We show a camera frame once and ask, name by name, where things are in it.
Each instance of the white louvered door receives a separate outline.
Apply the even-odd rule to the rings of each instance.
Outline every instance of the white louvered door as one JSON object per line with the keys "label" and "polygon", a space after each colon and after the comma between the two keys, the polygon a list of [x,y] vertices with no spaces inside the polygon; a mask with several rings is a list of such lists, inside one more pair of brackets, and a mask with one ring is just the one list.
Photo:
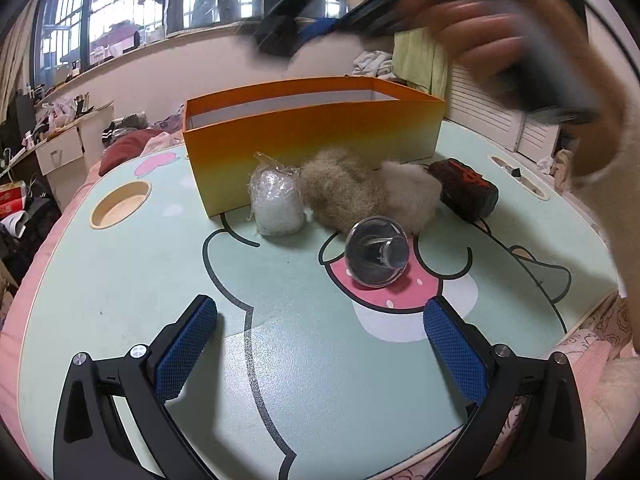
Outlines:
{"label": "white louvered door", "polygon": [[461,66],[451,69],[448,118],[514,152],[524,114],[507,110],[485,94]]}
{"label": "white louvered door", "polygon": [[518,152],[534,162],[551,155],[558,140],[559,126],[547,126],[529,118],[524,123]]}

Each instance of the light green table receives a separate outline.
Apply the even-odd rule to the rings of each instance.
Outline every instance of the light green table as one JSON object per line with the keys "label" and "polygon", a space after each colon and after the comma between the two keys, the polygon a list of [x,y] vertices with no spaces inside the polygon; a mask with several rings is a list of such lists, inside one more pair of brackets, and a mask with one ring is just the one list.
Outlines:
{"label": "light green table", "polygon": [[[219,327],[168,409],[215,474],[360,480],[410,461],[465,420],[422,330],[420,307],[435,291],[490,342],[542,356],[564,336],[562,322],[572,330],[616,285],[590,226],[549,188],[547,201],[526,191],[490,160],[508,155],[456,124],[443,123],[437,156],[493,182],[497,208],[480,228],[441,206],[415,240],[406,283],[388,297],[352,286],[344,241],[313,222],[265,240],[248,208],[207,218],[185,147],[171,152],[173,163],[143,177],[152,192],[142,207],[101,231],[89,214],[135,180],[142,161],[98,182],[42,280],[18,396],[27,443],[49,475],[73,355],[97,360],[149,343],[197,294],[214,298]],[[117,406],[142,463],[155,468],[126,403]]]}

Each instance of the blue object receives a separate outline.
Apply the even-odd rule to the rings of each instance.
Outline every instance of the blue object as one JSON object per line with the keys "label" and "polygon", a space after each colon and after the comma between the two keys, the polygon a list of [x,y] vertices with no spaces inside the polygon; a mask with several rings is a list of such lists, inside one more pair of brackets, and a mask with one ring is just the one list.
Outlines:
{"label": "blue object", "polygon": [[217,318],[216,303],[205,298],[158,362],[155,373],[158,400],[167,402],[180,394],[204,345],[216,329]]}
{"label": "blue object", "polygon": [[482,404],[487,395],[484,363],[436,298],[424,307],[423,322],[431,345],[447,365],[462,395],[478,406]]}
{"label": "blue object", "polygon": [[326,36],[334,31],[334,25],[338,22],[337,18],[318,18],[313,23],[302,28],[298,33],[298,39],[301,44],[314,40],[319,36]]}

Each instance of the white drawer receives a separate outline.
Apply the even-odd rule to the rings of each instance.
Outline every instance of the white drawer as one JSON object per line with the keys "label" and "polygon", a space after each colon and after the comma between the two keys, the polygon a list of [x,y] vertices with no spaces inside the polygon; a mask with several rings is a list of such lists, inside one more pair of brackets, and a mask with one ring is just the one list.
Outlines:
{"label": "white drawer", "polygon": [[55,139],[48,140],[36,150],[43,175],[82,156],[82,144],[77,128],[73,127]]}

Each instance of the open rectangular box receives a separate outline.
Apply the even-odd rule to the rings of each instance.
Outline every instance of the open rectangular box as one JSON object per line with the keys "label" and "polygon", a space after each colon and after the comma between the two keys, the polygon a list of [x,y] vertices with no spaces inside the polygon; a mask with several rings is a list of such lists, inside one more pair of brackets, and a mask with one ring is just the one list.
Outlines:
{"label": "open rectangular box", "polygon": [[433,155],[443,100],[370,77],[276,81],[187,101],[184,140],[208,216],[247,205],[256,152],[300,166],[341,146],[376,167]]}

